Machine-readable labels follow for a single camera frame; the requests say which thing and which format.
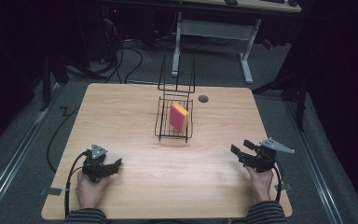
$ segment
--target pink sponge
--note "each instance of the pink sponge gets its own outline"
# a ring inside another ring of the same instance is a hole
[[[188,111],[178,103],[171,104],[170,107],[170,124],[179,133],[186,129],[188,122]]]

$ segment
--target black cable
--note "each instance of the black cable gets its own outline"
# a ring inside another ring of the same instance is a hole
[[[281,165],[277,161],[275,161],[275,162],[277,164],[279,173],[281,174],[281,181],[283,182],[283,169],[282,169]]]
[[[142,61],[144,60],[144,57],[142,56],[142,53],[141,53],[141,52],[139,52],[139,51],[136,50],[136,49],[129,49],[129,50],[132,50],[132,51],[138,53],[139,56],[141,57],[141,61],[138,63],[138,65],[136,65],[136,66],[126,75],[126,78],[124,79],[124,84],[127,84],[127,79],[129,78],[130,74],[131,74],[133,71],[135,71],[139,66],[141,66],[141,63],[142,63]]]
[[[281,199],[282,180],[281,180],[281,175],[275,166],[274,166],[274,170],[278,177],[277,196],[275,198],[275,201],[279,202],[279,200]]]
[[[193,36],[193,39],[199,39],[199,40],[200,40],[199,45],[196,46],[195,48],[186,48],[186,47],[184,47],[184,46],[183,46],[184,43],[182,43],[182,42],[184,42],[184,41],[181,41],[180,47],[181,47],[182,49],[199,49],[200,47],[203,46],[203,44],[204,44],[204,39],[203,39],[202,37],[200,37],[200,36]]]
[[[76,171],[80,170],[81,168],[83,168],[83,166],[77,167],[77,168],[72,172],[72,175],[73,175]]]
[[[164,39],[160,39],[160,40],[155,40],[154,43],[163,47],[169,47],[175,44],[175,40],[171,40],[172,36],[164,38]],[[169,42],[169,44],[161,44],[160,42]]]
[[[138,45],[139,45],[139,40],[137,40],[137,39],[132,39],[132,40],[126,40],[126,41],[123,41],[123,43],[121,44],[121,47],[123,47],[124,46],[124,42],[135,42],[135,45],[133,45],[133,46],[130,46],[130,47],[125,47],[126,49],[133,49],[133,48],[135,48],[135,47],[138,47]]]
[[[110,80],[110,78],[113,76],[113,74],[115,73],[115,72],[117,72],[117,77],[118,77],[118,81],[120,82],[120,84],[122,84],[122,82],[121,82],[121,76],[120,76],[120,74],[118,73],[118,68],[121,66],[121,63],[123,62],[123,48],[122,48],[122,45],[121,45],[121,47],[120,47],[120,52],[121,52],[121,58],[120,58],[120,63],[117,65],[117,63],[116,63],[116,69],[115,69],[115,71],[113,71],[112,72],[112,74],[110,74],[110,76],[106,79],[106,81],[105,81],[105,83],[107,83],[109,80]]]
[[[68,179],[66,180],[66,187],[65,187],[65,202],[64,202],[64,206],[65,206],[65,216],[67,217],[69,215],[69,192],[71,190],[71,177],[72,174],[75,172],[74,168],[78,162],[78,160],[82,157],[82,156],[87,156],[87,151],[82,152],[80,155],[77,156],[77,158],[75,159],[74,163],[72,164],[71,170],[69,171],[69,175],[68,175]]]
[[[50,152],[51,144],[52,144],[52,142],[53,142],[55,136],[57,135],[58,131],[59,131],[60,128],[62,127],[62,125],[63,125],[69,118],[71,118],[72,115],[75,114],[75,112],[80,108],[80,106],[78,106],[78,107],[77,107],[74,111],[72,111],[72,113],[70,113],[69,115],[66,114],[66,110],[68,109],[68,107],[61,107],[61,108],[65,109],[64,112],[63,112],[63,116],[66,116],[66,118],[61,122],[60,126],[58,126],[58,128],[56,129],[56,131],[54,132],[54,134],[51,136],[50,141],[49,141],[49,143],[48,143],[48,150],[47,150],[47,152],[46,152],[46,157],[47,157],[47,159],[48,159],[48,166],[51,168],[51,170],[52,170],[54,173],[56,173],[57,170],[53,167],[53,165],[51,164],[51,161],[50,161],[49,152]]]
[[[208,40],[208,38],[203,38],[203,40],[207,43],[210,43],[210,44],[215,44],[215,45],[221,45],[221,46],[225,46],[231,42],[234,41],[234,39],[230,39],[230,40],[226,40],[225,43],[219,43],[219,42],[216,42],[216,41],[212,41],[212,40]]]
[[[163,37],[161,38],[158,38],[158,39],[155,39],[155,43],[157,43],[157,41],[159,40],[163,40],[163,39],[167,39],[167,38],[171,38],[173,36],[176,36],[176,35],[173,35],[172,34],[172,30],[173,30],[173,27],[175,27],[175,24],[177,24],[177,18],[178,18],[178,12],[175,12],[175,16],[173,17],[173,21],[172,21],[172,25],[171,25],[171,29],[167,32],[166,35],[164,35]]]
[[[109,48],[108,52],[110,52],[110,51],[111,51],[111,48],[113,48],[113,47],[115,47],[115,45],[112,45],[112,47]],[[104,67],[104,68],[102,68],[102,69],[100,69],[100,70],[97,70],[97,71],[95,71],[95,72],[93,72],[93,73],[96,74],[96,75],[100,75],[101,73],[107,72],[107,71],[109,71],[110,69],[112,69],[112,68],[115,66],[116,63],[117,63],[117,61],[116,61],[116,57],[115,57],[115,54],[114,54],[114,55],[112,56],[112,59],[110,60],[110,63],[109,63],[106,67]],[[85,76],[84,73],[82,73],[82,72],[75,72],[75,71],[69,69],[68,67],[66,67],[66,71],[67,71],[68,73],[73,74],[73,75],[76,75],[76,76]]]

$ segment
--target hand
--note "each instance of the hand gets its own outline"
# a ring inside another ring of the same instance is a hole
[[[252,167],[245,166],[251,175],[252,190],[255,195],[255,200],[260,203],[264,201],[271,201],[269,196],[269,189],[271,188],[272,177],[274,174],[271,170],[263,173],[256,172]]]
[[[96,208],[103,198],[104,189],[109,176],[101,178],[98,183],[91,182],[88,175],[82,171],[77,173],[76,195],[82,208]]]

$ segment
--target sleeve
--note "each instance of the sleeve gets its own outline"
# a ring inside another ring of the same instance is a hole
[[[270,224],[288,223],[281,205],[276,201],[257,203],[249,208],[245,223]]]
[[[63,223],[107,223],[106,215],[96,208],[85,208],[71,212]]]

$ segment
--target black wire basket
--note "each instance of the black wire basket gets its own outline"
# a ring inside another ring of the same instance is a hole
[[[162,137],[183,138],[187,140],[193,135],[193,100],[190,100],[190,93],[196,90],[195,84],[195,59],[193,58],[191,72],[188,76],[178,73],[176,77],[171,77],[171,84],[167,83],[165,72],[165,56],[162,61],[161,72],[159,75],[158,89],[163,92],[158,99],[158,113],[156,119],[155,136],[160,141]],[[188,112],[186,129],[178,132],[169,122],[170,106],[178,103]]]

